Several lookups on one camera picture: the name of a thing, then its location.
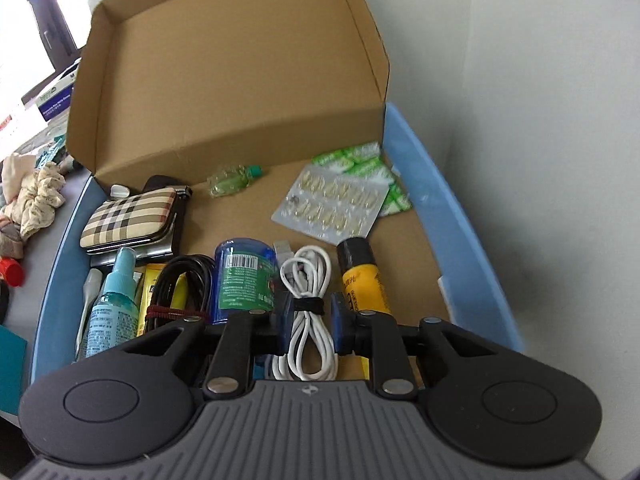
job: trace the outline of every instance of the blue bottle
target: blue bottle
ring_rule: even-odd
[[[134,303],[136,251],[122,247],[113,271],[104,280],[101,297],[91,311],[86,343],[86,356],[108,350],[136,336],[138,308]]]
[[[213,323],[224,323],[230,314],[243,310],[273,310],[278,265],[272,247],[251,238],[234,238],[216,248],[214,259]]]

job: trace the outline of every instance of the light blue spray bottle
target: light blue spray bottle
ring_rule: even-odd
[[[91,311],[86,344],[87,357],[136,336],[139,312],[134,303],[135,267],[136,251],[129,247],[120,248],[113,271],[104,280],[103,293]]]

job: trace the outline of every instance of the window frame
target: window frame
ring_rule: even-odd
[[[38,33],[53,65],[53,73],[22,96],[23,104],[36,97],[42,89],[64,72],[81,55],[56,0],[27,0],[33,9]]]

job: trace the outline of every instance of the gray ribbed plate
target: gray ribbed plate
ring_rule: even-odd
[[[408,402],[363,381],[258,381],[247,396],[210,402],[173,446],[104,469],[36,460],[24,480],[597,480],[581,462],[538,471],[495,468],[443,444]]]

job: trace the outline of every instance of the black cap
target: black cap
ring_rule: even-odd
[[[366,238],[347,238],[338,244],[337,253],[341,274],[359,265],[376,264],[373,251]]]

